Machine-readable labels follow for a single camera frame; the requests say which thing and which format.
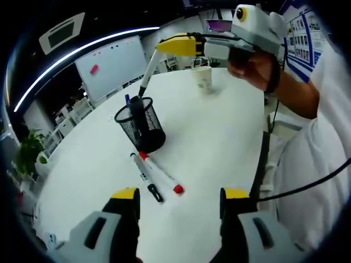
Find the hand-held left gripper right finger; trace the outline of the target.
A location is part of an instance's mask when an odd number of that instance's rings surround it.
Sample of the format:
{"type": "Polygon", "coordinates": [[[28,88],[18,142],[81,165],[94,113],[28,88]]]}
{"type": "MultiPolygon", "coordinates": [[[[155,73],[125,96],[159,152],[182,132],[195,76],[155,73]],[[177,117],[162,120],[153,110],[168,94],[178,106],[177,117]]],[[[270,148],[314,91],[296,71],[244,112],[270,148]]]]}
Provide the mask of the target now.
{"type": "Polygon", "coordinates": [[[220,262],[301,262],[303,250],[241,189],[220,189],[220,262]]]}

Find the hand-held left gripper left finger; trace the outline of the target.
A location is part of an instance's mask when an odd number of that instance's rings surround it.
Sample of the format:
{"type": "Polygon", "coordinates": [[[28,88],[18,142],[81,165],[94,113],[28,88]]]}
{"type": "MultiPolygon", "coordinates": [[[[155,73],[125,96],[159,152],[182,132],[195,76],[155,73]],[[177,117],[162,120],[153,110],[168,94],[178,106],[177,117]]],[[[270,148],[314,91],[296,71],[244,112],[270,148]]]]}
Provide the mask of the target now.
{"type": "Polygon", "coordinates": [[[137,187],[115,192],[56,247],[56,262],[137,262],[140,193],[137,187]]]}

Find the person's right hand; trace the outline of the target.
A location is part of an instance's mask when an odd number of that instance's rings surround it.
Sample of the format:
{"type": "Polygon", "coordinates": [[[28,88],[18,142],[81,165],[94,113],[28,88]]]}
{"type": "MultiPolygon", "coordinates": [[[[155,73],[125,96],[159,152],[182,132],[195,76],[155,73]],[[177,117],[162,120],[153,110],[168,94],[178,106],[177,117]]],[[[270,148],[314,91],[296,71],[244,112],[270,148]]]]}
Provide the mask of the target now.
{"type": "Polygon", "coordinates": [[[259,90],[266,91],[270,80],[273,58],[270,53],[255,52],[244,64],[229,60],[228,72],[239,79],[243,79],[259,90]]]}

